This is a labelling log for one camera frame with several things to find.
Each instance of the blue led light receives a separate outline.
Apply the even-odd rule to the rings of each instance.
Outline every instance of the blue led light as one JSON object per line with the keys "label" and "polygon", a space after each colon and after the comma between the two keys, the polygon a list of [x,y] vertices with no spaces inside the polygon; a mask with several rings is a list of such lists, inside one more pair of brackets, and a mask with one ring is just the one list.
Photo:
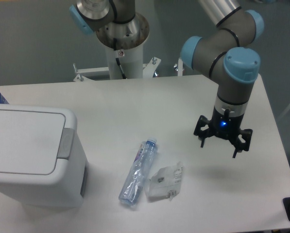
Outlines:
{"label": "blue led light", "polygon": [[226,124],[227,124],[226,122],[222,121],[222,122],[221,122],[221,127],[226,126]]}

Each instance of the bolt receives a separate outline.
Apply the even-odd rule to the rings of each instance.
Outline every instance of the bolt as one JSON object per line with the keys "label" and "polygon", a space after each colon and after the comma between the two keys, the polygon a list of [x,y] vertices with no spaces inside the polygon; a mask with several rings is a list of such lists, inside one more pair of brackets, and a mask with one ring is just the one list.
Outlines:
{"label": "bolt", "polygon": [[77,73],[77,72],[78,72],[78,69],[77,69],[77,67],[76,67],[76,64],[75,64],[75,63],[73,64],[73,69],[75,70],[75,73]]}
{"label": "bolt", "polygon": [[153,65],[156,64],[156,61],[157,61],[157,58],[156,57],[153,57]]}
{"label": "bolt", "polygon": [[123,57],[124,56],[124,52],[122,50],[119,50],[119,56]]}

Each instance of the white table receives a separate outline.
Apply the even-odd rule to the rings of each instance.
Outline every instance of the white table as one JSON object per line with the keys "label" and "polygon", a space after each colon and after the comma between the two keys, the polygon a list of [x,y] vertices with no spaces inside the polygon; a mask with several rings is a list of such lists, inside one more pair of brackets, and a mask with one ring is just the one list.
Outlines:
{"label": "white table", "polygon": [[[232,159],[234,147],[193,131],[208,118],[217,85],[199,76],[1,86],[11,104],[69,108],[90,163],[80,208],[22,205],[0,193],[0,233],[198,232],[231,233],[290,228],[282,199],[290,197],[290,167],[259,77],[242,128],[254,130],[249,152]],[[118,195],[139,144],[157,138],[151,174],[178,161],[181,192],[171,202],[148,202],[134,210]]]}

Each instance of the light blue joint cap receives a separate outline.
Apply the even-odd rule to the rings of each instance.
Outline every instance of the light blue joint cap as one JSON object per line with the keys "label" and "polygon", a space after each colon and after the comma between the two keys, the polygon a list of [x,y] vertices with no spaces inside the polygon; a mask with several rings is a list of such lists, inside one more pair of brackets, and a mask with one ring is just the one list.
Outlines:
{"label": "light blue joint cap", "polygon": [[199,36],[190,37],[184,43],[182,51],[180,52],[180,57],[182,58],[183,63],[185,63],[185,65],[190,67],[191,69],[192,69],[192,59],[193,59],[194,50],[201,39],[202,37],[199,37]]}
{"label": "light blue joint cap", "polygon": [[257,40],[261,36],[261,34],[263,33],[263,30],[265,29],[265,22],[263,21],[262,16],[259,13],[257,13],[256,11],[248,10],[246,12],[251,14],[255,20],[256,35],[255,35],[254,40]]}
{"label": "light blue joint cap", "polygon": [[236,47],[228,51],[223,61],[227,74],[243,84],[254,83],[260,68],[260,57],[254,50]]}
{"label": "light blue joint cap", "polygon": [[79,12],[77,11],[74,5],[72,5],[69,8],[69,12],[71,14],[73,21],[77,24],[78,28],[80,28],[80,30],[84,34],[90,35],[94,33],[94,31],[88,26],[85,20],[81,17],[81,15],[79,14]]}

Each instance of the gray floor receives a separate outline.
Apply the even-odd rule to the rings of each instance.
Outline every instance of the gray floor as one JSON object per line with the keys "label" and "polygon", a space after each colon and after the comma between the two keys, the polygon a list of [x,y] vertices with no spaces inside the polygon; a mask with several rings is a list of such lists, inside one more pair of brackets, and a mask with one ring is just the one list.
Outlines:
{"label": "gray floor", "polygon": [[[95,35],[81,34],[72,22],[68,8],[74,2],[0,2],[0,85],[71,82],[73,63],[78,68],[106,66]],[[277,117],[290,102],[290,1],[239,2],[244,9],[260,12],[265,21],[264,34],[250,47],[262,59],[260,74]],[[216,31],[196,0],[136,0],[136,9],[151,28],[144,61],[161,58],[161,76],[175,75],[173,64],[190,36],[208,37]],[[290,162],[290,112],[277,124]]]}

